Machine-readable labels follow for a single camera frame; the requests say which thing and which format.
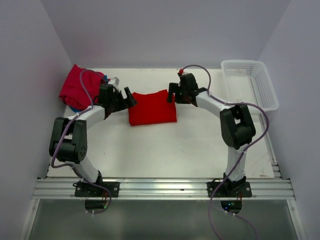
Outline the bright red t shirt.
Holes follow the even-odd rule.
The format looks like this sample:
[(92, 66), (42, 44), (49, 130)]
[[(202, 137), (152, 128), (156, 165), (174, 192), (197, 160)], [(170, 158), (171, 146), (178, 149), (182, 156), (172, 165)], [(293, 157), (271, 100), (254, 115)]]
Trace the bright red t shirt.
[(166, 89), (154, 93), (132, 94), (137, 105), (128, 109), (128, 122), (132, 127), (176, 123), (177, 110), (174, 102), (167, 102)]

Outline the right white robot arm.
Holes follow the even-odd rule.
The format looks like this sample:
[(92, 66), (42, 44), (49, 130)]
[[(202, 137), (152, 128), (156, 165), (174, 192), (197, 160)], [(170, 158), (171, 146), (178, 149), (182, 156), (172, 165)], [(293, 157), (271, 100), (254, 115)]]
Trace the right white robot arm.
[(171, 82), (168, 87), (167, 102), (192, 104), (215, 115), (220, 120), (221, 137), (228, 147), (227, 167), (223, 177), (230, 186), (240, 186), (246, 182), (245, 147), (256, 135), (249, 108), (243, 104), (229, 104), (210, 96), (205, 87), (198, 87), (192, 73), (178, 73), (179, 82)]

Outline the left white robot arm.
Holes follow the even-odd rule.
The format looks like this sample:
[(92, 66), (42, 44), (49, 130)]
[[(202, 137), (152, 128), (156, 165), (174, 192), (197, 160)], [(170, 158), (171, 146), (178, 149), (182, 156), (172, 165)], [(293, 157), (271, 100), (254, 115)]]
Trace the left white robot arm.
[(85, 183), (99, 185), (101, 173), (89, 158), (87, 132), (94, 125), (107, 119), (112, 113), (132, 108), (138, 104), (128, 87), (126, 97), (115, 83), (105, 83), (89, 106), (70, 117), (54, 120), (49, 144), (50, 166), (53, 169), (69, 167)]

